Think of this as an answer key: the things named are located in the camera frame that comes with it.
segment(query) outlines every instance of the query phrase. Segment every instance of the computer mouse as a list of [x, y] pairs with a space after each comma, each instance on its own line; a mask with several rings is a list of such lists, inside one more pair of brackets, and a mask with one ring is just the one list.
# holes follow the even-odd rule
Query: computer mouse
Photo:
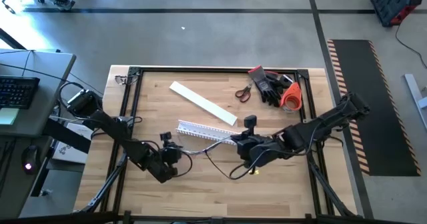
[[36, 145], [30, 145], [25, 148], [22, 152], [21, 164], [27, 175], [36, 174], [40, 168], [39, 147]]

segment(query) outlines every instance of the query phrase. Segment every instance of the black floor mat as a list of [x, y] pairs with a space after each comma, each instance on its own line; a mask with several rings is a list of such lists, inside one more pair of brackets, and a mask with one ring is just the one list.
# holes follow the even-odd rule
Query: black floor mat
[[350, 123], [362, 172], [373, 176], [420, 176], [415, 152], [373, 44], [367, 40], [329, 40], [328, 48], [340, 93], [361, 95], [371, 109], [365, 119]]

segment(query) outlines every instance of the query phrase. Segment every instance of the desk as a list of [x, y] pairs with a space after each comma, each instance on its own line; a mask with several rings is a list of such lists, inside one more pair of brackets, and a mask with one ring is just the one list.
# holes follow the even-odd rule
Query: desk
[[[109, 115], [118, 115], [124, 93], [124, 87], [115, 82], [114, 76], [127, 75], [128, 69], [128, 66], [112, 66], [110, 69], [103, 98], [104, 111]], [[332, 108], [328, 82], [323, 69], [308, 70], [316, 113], [320, 115]], [[173, 81], [180, 82], [236, 115], [236, 124], [232, 127], [174, 93], [169, 89]], [[248, 81], [246, 74], [144, 73], [136, 114], [143, 121], [135, 125], [133, 137], [160, 143], [159, 133], [171, 131], [172, 139], [178, 145], [200, 150], [211, 141], [179, 136], [175, 132], [178, 119], [230, 131], [243, 131], [244, 117], [255, 114], [258, 116], [255, 132], [259, 134], [271, 134], [300, 121], [298, 113], [286, 114], [262, 103], [256, 88], [252, 89], [252, 97], [247, 103], [238, 102], [234, 92], [245, 87]], [[133, 89], [130, 93], [129, 100], [132, 100]], [[131, 101], [128, 103], [127, 113], [130, 109]], [[103, 185], [112, 143], [107, 136], [98, 136], [92, 141], [75, 209], [86, 206]], [[328, 141], [324, 153], [332, 187], [349, 209], [356, 212], [341, 144]], [[236, 148], [228, 144], [214, 149], [211, 158], [226, 173], [242, 162]], [[193, 161], [190, 173], [164, 184], [158, 183], [148, 172], [142, 172], [134, 164], [128, 163], [119, 212], [130, 210], [132, 215], [163, 217], [257, 218], [304, 217], [305, 213], [314, 214], [305, 157], [273, 161], [262, 167], [259, 175], [248, 175], [238, 181], [230, 181], [222, 176], [206, 156], [197, 156]], [[179, 171], [185, 171], [188, 162], [183, 158], [177, 166]], [[114, 186], [111, 192], [109, 210], [113, 206]]]
[[[0, 53], [16, 51], [0, 49]], [[24, 67], [28, 51], [0, 55], [0, 63], [16, 67]], [[66, 79], [75, 61], [75, 55], [66, 53], [46, 53], [34, 51], [30, 54], [27, 68], [44, 72]], [[21, 75], [23, 70], [0, 66], [2, 75]], [[36, 179], [36, 175], [26, 175], [21, 168], [22, 151], [30, 144], [37, 145], [41, 151], [41, 161], [49, 148], [50, 137], [40, 137], [46, 120], [52, 112], [57, 99], [58, 90], [63, 81], [46, 77], [41, 74], [24, 72], [24, 76], [40, 78], [39, 89], [28, 110], [19, 110], [17, 119], [12, 126], [0, 126], [0, 145], [18, 137], [5, 186], [0, 197], [0, 218], [18, 217], [22, 206]]]

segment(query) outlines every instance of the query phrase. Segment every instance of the gray floor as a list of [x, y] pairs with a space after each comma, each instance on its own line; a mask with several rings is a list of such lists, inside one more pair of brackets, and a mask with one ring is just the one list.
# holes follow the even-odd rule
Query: gray floor
[[[308, 0], [76, 0], [76, 8], [309, 9]], [[34, 0], [10, 0], [14, 8], [43, 7]], [[371, 9], [369, 0], [316, 0], [319, 9]], [[427, 9], [425, 1], [421, 9]], [[325, 67], [311, 14], [93, 14], [18, 13], [0, 9], [2, 28], [28, 49], [58, 48], [77, 55], [72, 72], [103, 90], [110, 65], [213, 65]], [[395, 40], [375, 15], [320, 15], [327, 39], [369, 39], [415, 148], [427, 170], [427, 132], [402, 75], [427, 85], [427, 69]], [[410, 15], [399, 37], [427, 59], [427, 14]], [[29, 200], [22, 216], [70, 212], [79, 175], [54, 172], [46, 183], [52, 197]], [[427, 219], [427, 178], [365, 177], [377, 219], [423, 223]], [[58, 201], [55, 195], [66, 196]]]

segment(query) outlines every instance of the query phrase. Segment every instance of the scissors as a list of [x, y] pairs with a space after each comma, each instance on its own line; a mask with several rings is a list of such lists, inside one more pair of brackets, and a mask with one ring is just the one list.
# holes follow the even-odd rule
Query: scissors
[[246, 101], [249, 100], [249, 98], [251, 98], [251, 87], [252, 87], [252, 82], [247, 85], [245, 88], [243, 88], [242, 90], [236, 91], [236, 94], [234, 94], [241, 103], [245, 103]]

